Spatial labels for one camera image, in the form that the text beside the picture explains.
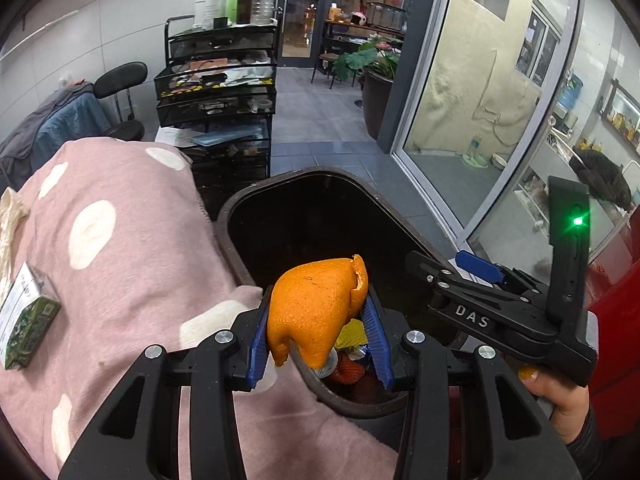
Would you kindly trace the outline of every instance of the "chair backrest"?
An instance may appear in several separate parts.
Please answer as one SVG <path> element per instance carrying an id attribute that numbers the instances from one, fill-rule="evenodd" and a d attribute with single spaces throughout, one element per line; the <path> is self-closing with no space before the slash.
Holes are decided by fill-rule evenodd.
<path id="1" fill-rule="evenodd" d="M 146 65 L 141 61 L 133 61 L 117 66 L 98 78 L 94 83 L 94 95 L 104 99 L 132 86 L 142 85 L 147 74 Z"/>
<path id="2" fill-rule="evenodd" d="M 334 38 L 322 39 L 322 49 L 332 54 L 340 55 L 345 52 L 350 54 L 352 52 L 356 52 L 359 47 L 360 45 L 358 43 L 352 43 L 351 41 L 334 40 Z"/>

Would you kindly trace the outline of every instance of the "black plant pot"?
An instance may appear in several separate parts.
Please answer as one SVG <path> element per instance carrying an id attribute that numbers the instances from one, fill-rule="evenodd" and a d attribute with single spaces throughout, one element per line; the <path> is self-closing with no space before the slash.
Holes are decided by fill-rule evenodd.
<path id="1" fill-rule="evenodd" d="M 385 116 L 386 102 L 389 101 L 393 81 L 364 69 L 364 86 L 362 88 L 362 111 L 367 132 L 378 140 L 380 125 Z"/>

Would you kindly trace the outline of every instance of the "human hand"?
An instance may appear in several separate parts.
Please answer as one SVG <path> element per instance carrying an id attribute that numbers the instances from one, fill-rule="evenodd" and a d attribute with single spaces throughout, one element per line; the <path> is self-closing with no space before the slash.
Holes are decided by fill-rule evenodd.
<path id="1" fill-rule="evenodd" d="M 584 426 L 589 413 L 589 389 L 548 370 L 525 366 L 518 377 L 532 394 L 546 397 L 556 405 L 551 424 L 565 444 L 571 444 Z"/>

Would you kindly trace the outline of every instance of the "trash bin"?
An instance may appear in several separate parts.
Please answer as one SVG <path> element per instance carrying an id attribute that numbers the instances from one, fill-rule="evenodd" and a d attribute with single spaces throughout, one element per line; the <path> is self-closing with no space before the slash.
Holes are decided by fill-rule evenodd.
<path id="1" fill-rule="evenodd" d="M 292 267 L 359 254 L 382 306 L 399 310 L 411 328 L 429 333 L 446 346 L 460 348 L 466 339 L 428 313 L 431 285 L 404 270 L 404 258 L 411 251 L 448 265 L 446 260 L 352 174 L 311 168 L 254 184 L 225 203 L 216 230 L 224 257 L 241 285 L 265 288 Z M 349 387 L 318 380 L 297 352 L 292 352 L 292 358 L 309 389 L 343 416 L 377 418 L 404 410 L 405 393 L 390 394 L 378 383 L 368 402 L 356 402 Z"/>

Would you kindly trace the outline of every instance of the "pink blanket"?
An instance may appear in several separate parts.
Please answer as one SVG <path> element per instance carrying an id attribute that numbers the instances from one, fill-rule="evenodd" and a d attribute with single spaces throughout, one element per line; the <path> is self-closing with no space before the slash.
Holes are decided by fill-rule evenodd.
<path id="1" fill-rule="evenodd" d="M 190 348 L 257 307 L 216 246 L 188 161 L 164 144 L 66 143 L 25 184 L 30 214 L 14 243 L 62 302 L 30 366 L 0 370 L 0 406 L 51 478 L 127 368 L 153 343 Z M 292 364 L 235 394 L 248 478 L 390 479 L 396 454 L 318 403 Z M 189 475 L 188 396 L 180 477 Z"/>

